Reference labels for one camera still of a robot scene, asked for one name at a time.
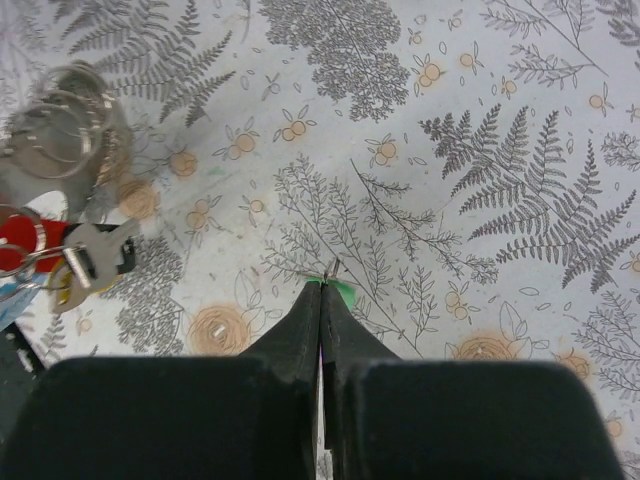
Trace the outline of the green tagged key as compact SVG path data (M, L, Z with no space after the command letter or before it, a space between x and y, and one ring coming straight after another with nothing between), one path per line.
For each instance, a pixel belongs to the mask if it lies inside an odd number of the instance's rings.
M335 257L323 273L303 272L301 276L306 282L315 282L334 287L340 293L347 309L352 310L356 303L356 289L351 283L339 277L341 265L342 262L338 257Z

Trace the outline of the blue key tag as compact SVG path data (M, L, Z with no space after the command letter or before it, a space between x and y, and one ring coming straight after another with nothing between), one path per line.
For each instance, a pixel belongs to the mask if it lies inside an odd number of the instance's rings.
M36 274L30 280L36 287L24 286L19 281L10 281L1 286L1 330L10 326L31 304L44 280L43 274Z

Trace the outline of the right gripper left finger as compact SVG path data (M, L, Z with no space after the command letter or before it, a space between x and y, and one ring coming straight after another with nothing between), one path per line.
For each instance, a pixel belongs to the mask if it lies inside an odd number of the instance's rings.
M78 357L43 374L5 479L312 479L321 286L236 356Z

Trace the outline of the red tagged key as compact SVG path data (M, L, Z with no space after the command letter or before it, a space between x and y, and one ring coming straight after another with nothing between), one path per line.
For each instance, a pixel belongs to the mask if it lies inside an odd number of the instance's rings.
M62 246L71 231L69 222L39 219L34 222L22 214L13 214L1 225L1 270L11 272L26 266L28 256L42 252L35 262L36 273L48 273L64 260Z

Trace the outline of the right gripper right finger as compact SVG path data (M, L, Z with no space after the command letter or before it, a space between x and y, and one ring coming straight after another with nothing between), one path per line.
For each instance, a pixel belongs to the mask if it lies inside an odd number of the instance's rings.
M550 361L403 360L321 291L325 446L338 479L620 479L596 404Z

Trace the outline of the black tagged key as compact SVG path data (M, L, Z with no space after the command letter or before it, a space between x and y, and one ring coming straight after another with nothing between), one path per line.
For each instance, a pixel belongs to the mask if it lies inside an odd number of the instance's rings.
M81 285L99 291L119 275L130 273L137 264L135 237L139 234L140 222L136 219L119 225L78 223L67 227L63 245L78 258Z

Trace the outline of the yellow tagged key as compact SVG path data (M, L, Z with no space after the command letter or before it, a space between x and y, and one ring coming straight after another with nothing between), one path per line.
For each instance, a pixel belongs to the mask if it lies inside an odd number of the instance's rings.
M97 290L85 289L66 264L59 263L52 270L46 284L49 293L50 312L61 315L79 307L89 296L101 293L110 286Z

